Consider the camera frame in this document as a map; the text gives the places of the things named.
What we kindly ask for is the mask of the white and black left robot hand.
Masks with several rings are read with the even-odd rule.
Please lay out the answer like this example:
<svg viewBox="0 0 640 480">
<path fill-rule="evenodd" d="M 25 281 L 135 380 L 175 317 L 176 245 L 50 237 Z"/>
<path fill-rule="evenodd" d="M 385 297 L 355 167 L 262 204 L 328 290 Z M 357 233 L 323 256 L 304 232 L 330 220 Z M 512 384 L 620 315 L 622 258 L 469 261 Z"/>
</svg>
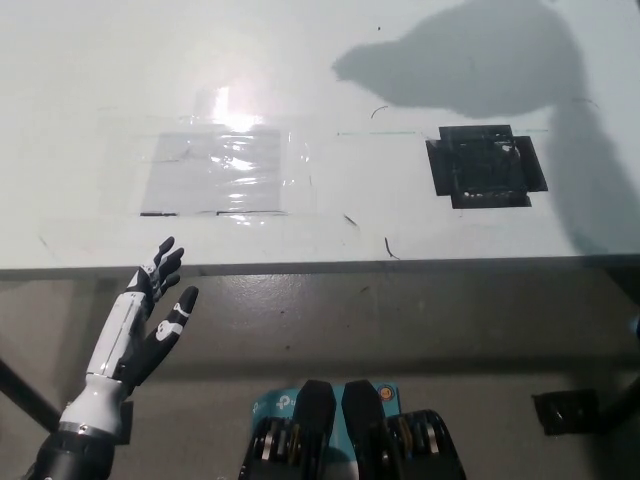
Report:
<svg viewBox="0 0 640 480">
<path fill-rule="evenodd" d="M 180 281 L 184 250 L 174 245 L 174 237 L 165 239 L 116 298 L 88 363 L 84 388 L 61 415 L 61 430 L 111 438 L 122 434 L 123 404 L 178 342 L 199 294 L 196 287 L 187 287 L 155 329 L 145 332 L 156 304 Z"/>
</svg>

